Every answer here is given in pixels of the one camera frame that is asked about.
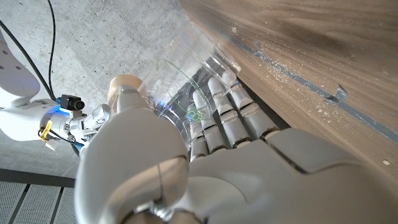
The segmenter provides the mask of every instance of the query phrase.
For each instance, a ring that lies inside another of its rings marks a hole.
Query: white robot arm
[[[39,83],[1,35],[0,48],[0,128],[18,141],[90,142],[76,177],[79,223],[398,220],[397,195],[357,158],[301,130],[280,131],[239,82],[225,96],[209,79],[220,122],[203,123],[187,154],[174,125],[129,85],[118,88],[112,117],[107,105],[84,116],[75,96],[30,102]],[[192,111],[203,108],[197,93],[193,102]]]
[[[13,56],[0,32],[0,129],[7,136],[16,141],[62,138],[80,148],[109,118],[108,105],[86,116],[84,103],[75,96],[30,102],[39,90],[37,79]]]

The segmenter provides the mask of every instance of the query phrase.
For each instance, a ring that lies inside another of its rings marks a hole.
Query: clear plastic bottle
[[[217,78],[223,86],[220,94],[227,94],[240,69],[220,44],[190,22],[162,54],[156,71],[143,79],[140,89],[146,88],[151,109],[175,125],[189,148],[202,131],[193,122],[201,127],[201,121],[213,116],[217,107],[208,80]],[[195,90],[205,106],[189,110]]]

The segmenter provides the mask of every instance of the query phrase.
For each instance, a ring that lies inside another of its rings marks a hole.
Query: green logo
[[[185,115],[189,120],[200,122],[203,120],[203,115],[199,113],[198,111],[191,110],[187,112],[187,115]]]

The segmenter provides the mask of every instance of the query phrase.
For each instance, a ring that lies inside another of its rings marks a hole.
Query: wooden wall
[[[398,189],[398,1],[181,3],[286,122],[350,150]],[[325,103],[339,84],[347,98]]]

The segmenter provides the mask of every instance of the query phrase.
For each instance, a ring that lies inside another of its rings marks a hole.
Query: concrete floor
[[[121,73],[144,77],[188,22],[178,0],[52,0],[57,39],[55,96],[77,95],[91,112],[106,102],[109,81]],[[0,19],[47,77],[52,18],[46,0],[3,0]],[[7,37],[12,53],[31,71]],[[44,88],[35,97],[48,98]],[[17,142],[0,132],[0,168],[74,177],[79,159],[68,144],[51,151],[41,141]]]

